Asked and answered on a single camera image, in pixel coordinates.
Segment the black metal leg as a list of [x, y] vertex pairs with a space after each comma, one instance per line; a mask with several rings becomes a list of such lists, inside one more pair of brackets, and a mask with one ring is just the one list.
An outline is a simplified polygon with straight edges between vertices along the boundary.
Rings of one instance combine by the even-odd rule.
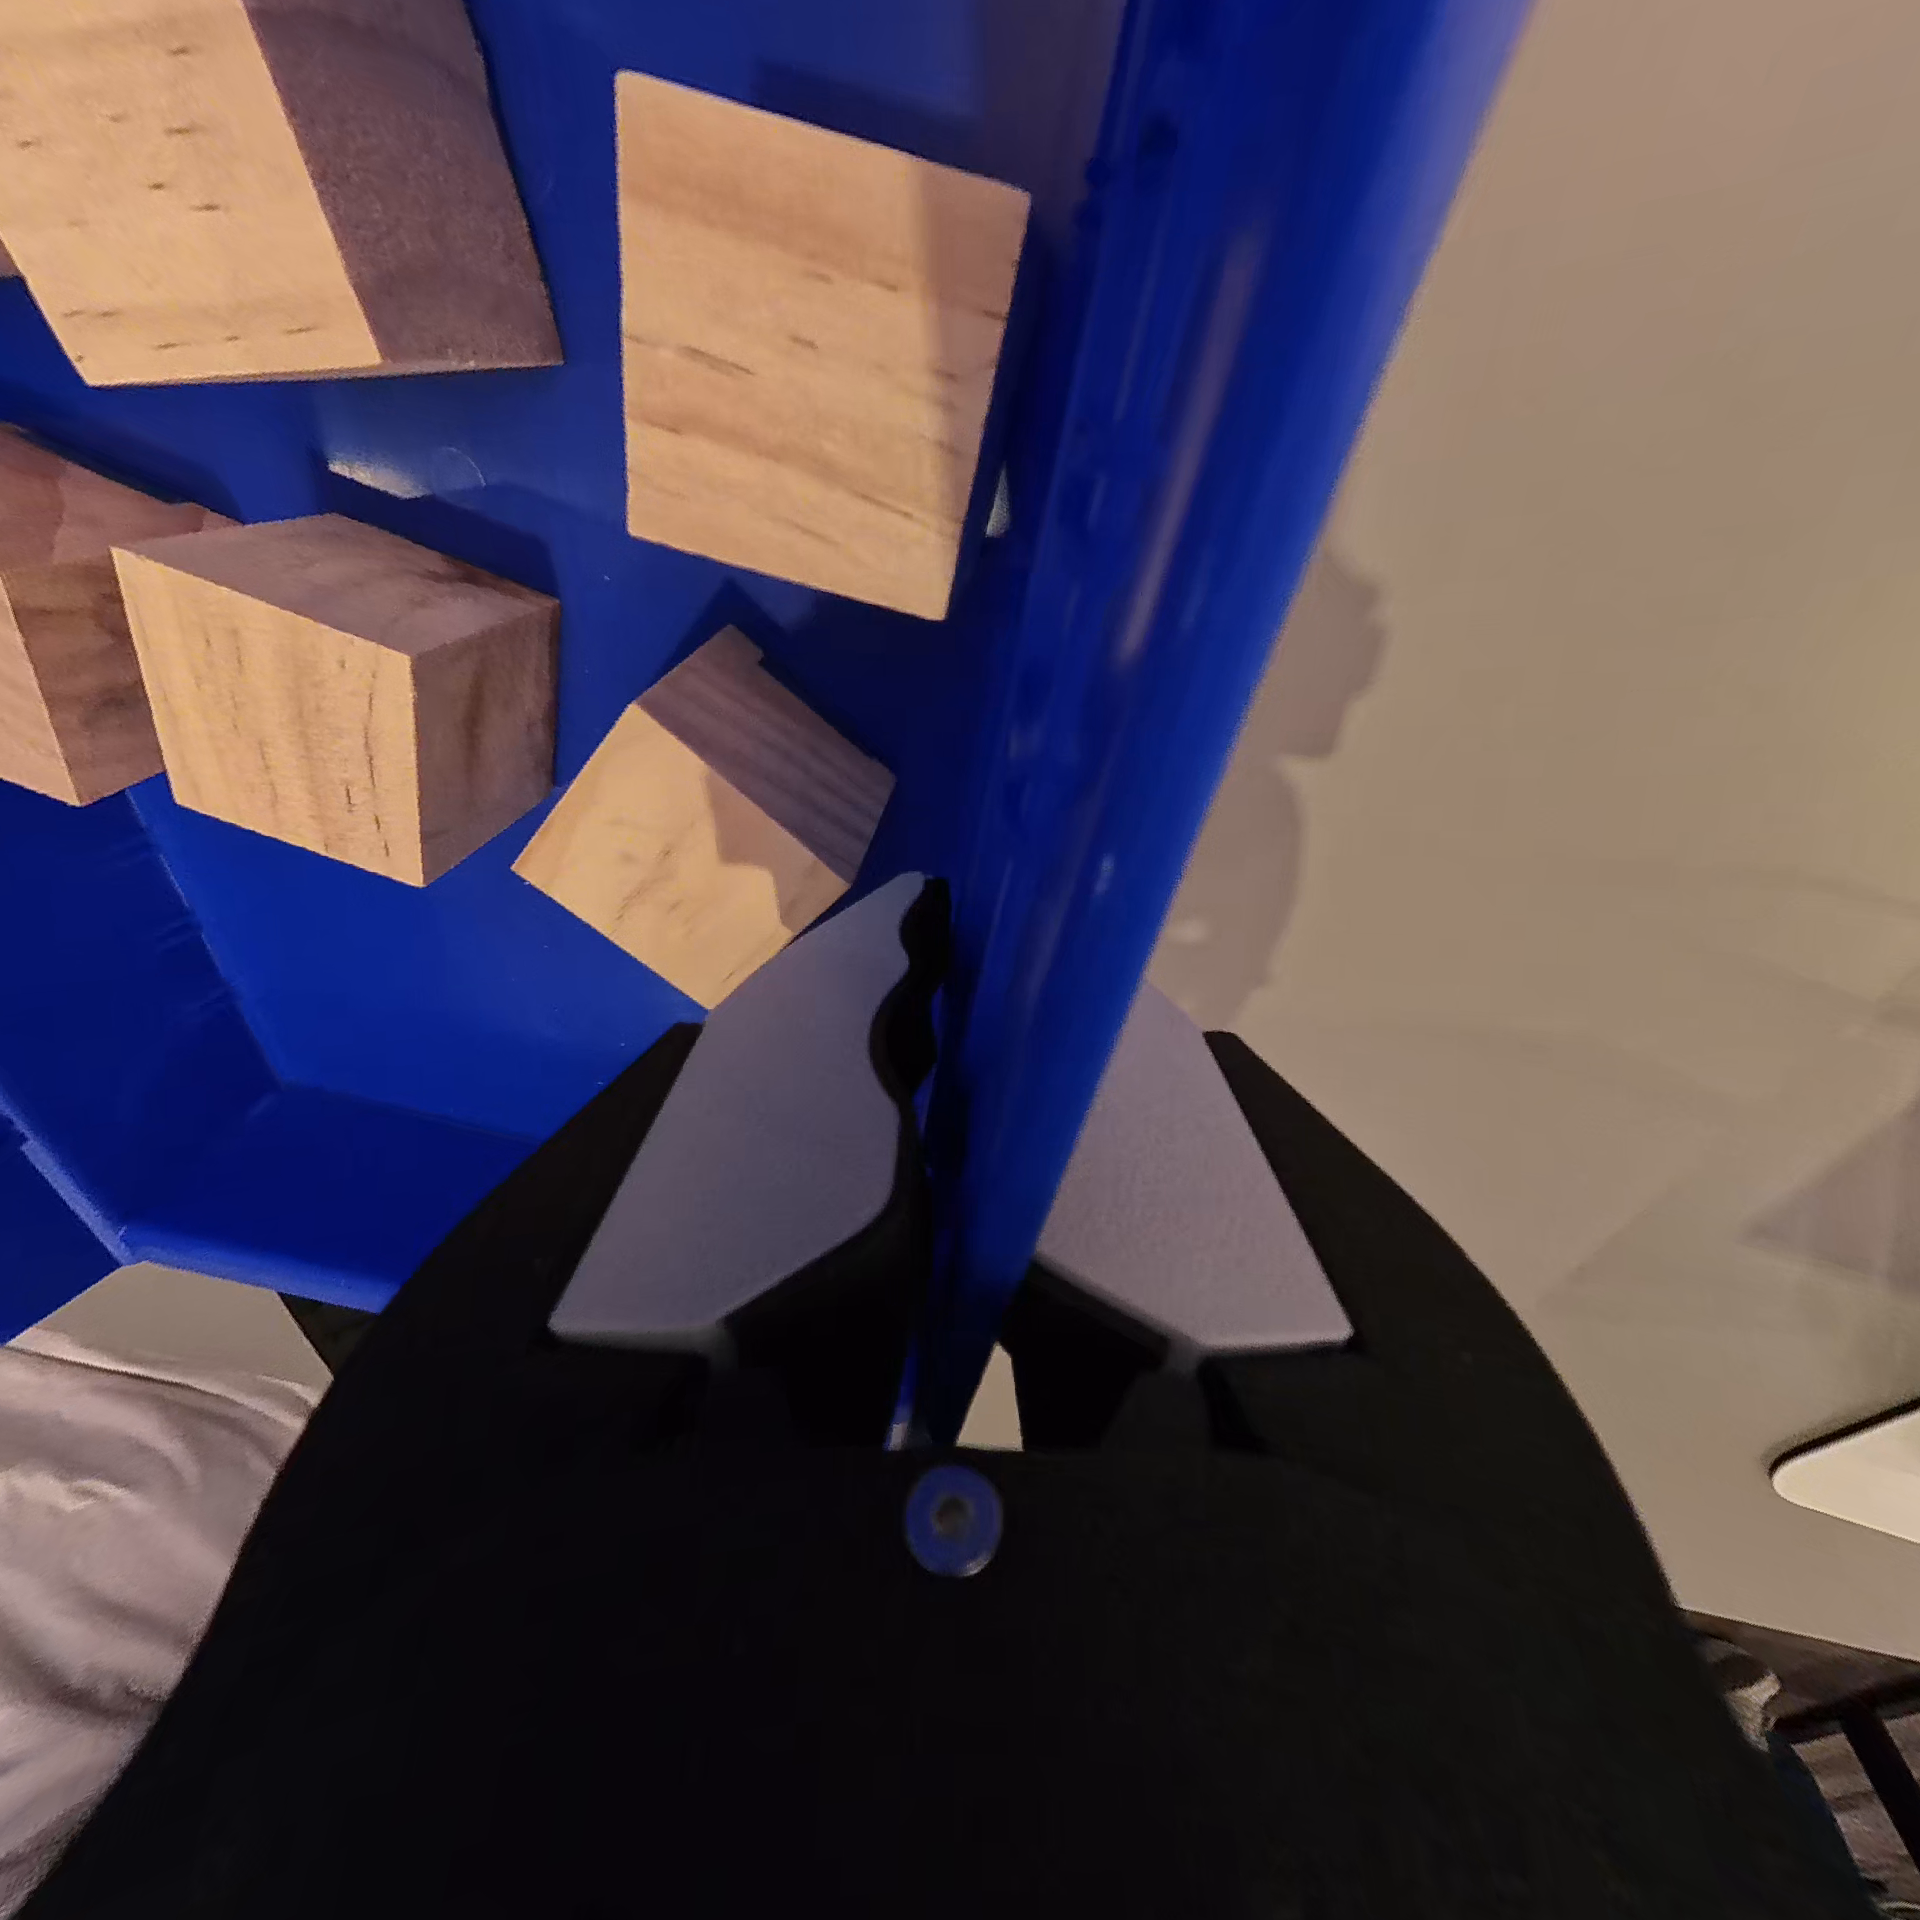
[[1919, 1904], [1917, 1660], [1710, 1614], [1689, 1614], [1750, 1741], [1884, 1912]]

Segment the group of wooden cubes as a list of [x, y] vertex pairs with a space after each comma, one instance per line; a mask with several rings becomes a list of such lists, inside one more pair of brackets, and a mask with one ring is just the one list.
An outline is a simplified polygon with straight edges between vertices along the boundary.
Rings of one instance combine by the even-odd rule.
[[[1030, 196], [611, 88], [629, 533], [945, 618]], [[564, 356], [467, 4], [4, 4], [4, 248], [95, 388]], [[853, 887], [885, 797], [724, 634], [519, 875], [710, 1010]]]

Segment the blue plastic bin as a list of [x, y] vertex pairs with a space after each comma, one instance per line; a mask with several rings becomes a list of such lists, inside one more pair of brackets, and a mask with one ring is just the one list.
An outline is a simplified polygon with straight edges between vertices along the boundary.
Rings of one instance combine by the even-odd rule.
[[[345, 511], [563, 604], [572, 772], [698, 616], [898, 776], [864, 894], [957, 890], [935, 1183], [965, 1364], [1041, 1232], [1530, 4], [479, 4], [564, 368], [85, 397], [4, 295], [4, 423], [262, 521]], [[617, 533], [621, 70], [1034, 195], [1011, 525], [945, 623]], [[417, 890], [162, 781], [4, 786], [4, 1107], [151, 1260], [352, 1308], [690, 1002], [511, 877]]]

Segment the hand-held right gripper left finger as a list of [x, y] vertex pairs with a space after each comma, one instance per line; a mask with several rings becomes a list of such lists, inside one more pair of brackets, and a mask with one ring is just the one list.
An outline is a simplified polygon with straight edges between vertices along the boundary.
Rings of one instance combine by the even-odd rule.
[[949, 883], [905, 875], [814, 924], [698, 1031], [549, 1318], [594, 1349], [713, 1349], [877, 1228], [920, 1172]]

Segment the white folding stand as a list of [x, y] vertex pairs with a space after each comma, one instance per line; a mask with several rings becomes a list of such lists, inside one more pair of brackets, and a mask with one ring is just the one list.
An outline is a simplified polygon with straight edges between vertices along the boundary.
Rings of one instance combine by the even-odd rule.
[[1770, 1484], [1812, 1514], [1919, 1544], [1919, 1402], [1790, 1448], [1772, 1462]]

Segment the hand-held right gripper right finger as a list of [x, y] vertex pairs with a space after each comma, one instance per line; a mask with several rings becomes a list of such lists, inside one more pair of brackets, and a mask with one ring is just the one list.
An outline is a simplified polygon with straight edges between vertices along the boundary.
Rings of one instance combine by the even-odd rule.
[[1174, 1364], [1344, 1349], [1343, 1308], [1203, 1028], [1143, 985], [1037, 1245]]

